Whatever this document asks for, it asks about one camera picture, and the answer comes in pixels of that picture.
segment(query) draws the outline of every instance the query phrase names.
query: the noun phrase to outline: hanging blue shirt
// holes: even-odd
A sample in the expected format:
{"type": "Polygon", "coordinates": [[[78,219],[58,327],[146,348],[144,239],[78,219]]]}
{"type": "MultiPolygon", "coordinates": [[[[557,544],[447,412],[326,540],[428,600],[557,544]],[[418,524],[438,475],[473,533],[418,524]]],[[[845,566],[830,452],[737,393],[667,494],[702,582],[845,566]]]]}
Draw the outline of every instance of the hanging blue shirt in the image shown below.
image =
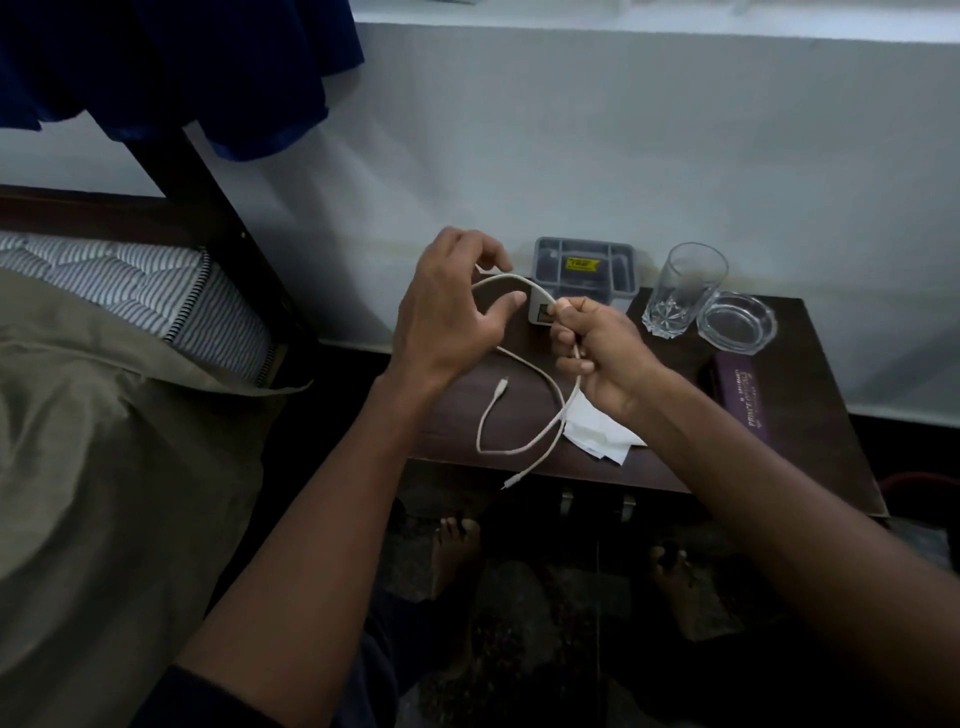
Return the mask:
{"type": "Polygon", "coordinates": [[[193,119],[217,154],[279,152],[363,62],[348,0],[0,0],[0,126],[86,109],[111,139],[193,119]]]}

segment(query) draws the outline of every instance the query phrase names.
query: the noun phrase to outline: dark wooden table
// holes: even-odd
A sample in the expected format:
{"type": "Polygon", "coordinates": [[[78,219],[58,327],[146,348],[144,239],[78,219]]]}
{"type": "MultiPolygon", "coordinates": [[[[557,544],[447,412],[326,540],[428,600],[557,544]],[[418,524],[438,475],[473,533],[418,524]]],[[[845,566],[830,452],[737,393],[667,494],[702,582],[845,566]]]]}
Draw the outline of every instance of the dark wooden table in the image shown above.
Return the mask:
{"type": "MultiPolygon", "coordinates": [[[[514,288],[523,286],[510,280],[485,286],[477,291],[477,304],[483,310],[497,296],[514,288]]],[[[647,289],[640,291],[630,317],[660,361],[696,381],[716,349],[697,334],[696,325],[669,341],[647,333],[640,315],[649,295],[647,289]]],[[[761,298],[777,313],[779,323],[777,338],[754,357],[771,446],[850,505],[871,516],[885,516],[883,499],[804,302],[761,298]]],[[[555,369],[548,331],[547,327],[530,325],[524,310],[508,326],[503,346],[552,374],[555,369]]],[[[529,442],[556,413],[556,398],[536,372],[494,353],[447,390],[420,433],[412,457],[500,470],[504,479],[532,463],[548,447],[552,436],[544,437],[536,448],[513,456],[481,455],[474,447],[480,415],[502,377],[508,378],[510,385],[487,419],[484,447],[510,449],[529,442]]],[[[562,382],[559,376],[556,379],[568,394],[572,383],[562,382]]],[[[647,448],[631,449],[623,466],[618,466],[606,458],[596,460],[565,437],[535,473],[687,492],[677,476],[647,448]]]]}

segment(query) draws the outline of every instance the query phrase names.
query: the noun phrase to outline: purple box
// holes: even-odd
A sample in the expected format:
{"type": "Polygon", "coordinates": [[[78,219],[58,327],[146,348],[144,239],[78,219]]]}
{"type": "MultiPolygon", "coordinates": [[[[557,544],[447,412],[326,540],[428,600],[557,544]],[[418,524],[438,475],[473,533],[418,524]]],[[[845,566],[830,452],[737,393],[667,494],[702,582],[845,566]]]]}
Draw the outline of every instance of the purple box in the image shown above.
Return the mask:
{"type": "Polygon", "coordinates": [[[754,435],[769,443],[770,430],[751,357],[742,353],[717,352],[710,362],[710,369],[714,398],[754,435]]]}

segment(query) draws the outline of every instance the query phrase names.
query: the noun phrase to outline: hand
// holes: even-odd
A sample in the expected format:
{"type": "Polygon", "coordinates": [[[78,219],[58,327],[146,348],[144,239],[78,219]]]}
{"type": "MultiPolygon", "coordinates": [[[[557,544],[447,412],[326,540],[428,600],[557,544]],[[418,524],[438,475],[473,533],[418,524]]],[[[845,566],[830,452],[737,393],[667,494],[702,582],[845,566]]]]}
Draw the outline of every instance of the hand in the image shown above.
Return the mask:
{"type": "Polygon", "coordinates": [[[625,426],[635,409],[643,378],[661,366],[626,314],[588,298],[559,299],[547,312],[557,368],[583,377],[581,389],[590,403],[625,426]],[[573,358],[580,338],[582,359],[573,358]]]}
{"type": "Polygon", "coordinates": [[[504,327],[527,295],[504,294],[480,313],[470,290],[475,265],[514,268],[503,245],[479,231],[444,228],[423,251],[400,302],[392,370],[443,390],[503,341],[504,327]]]}

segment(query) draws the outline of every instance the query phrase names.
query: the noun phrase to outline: window sill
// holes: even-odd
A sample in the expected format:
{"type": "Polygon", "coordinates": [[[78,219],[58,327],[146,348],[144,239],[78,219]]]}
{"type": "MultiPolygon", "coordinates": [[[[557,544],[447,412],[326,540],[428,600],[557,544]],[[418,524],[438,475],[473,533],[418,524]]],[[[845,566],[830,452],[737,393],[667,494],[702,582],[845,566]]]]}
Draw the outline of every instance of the window sill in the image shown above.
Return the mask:
{"type": "Polygon", "coordinates": [[[883,42],[960,43],[960,8],[894,8],[754,4],[732,5],[595,0],[353,0],[358,23],[541,30],[615,31],[705,36],[765,36],[883,42]]]}

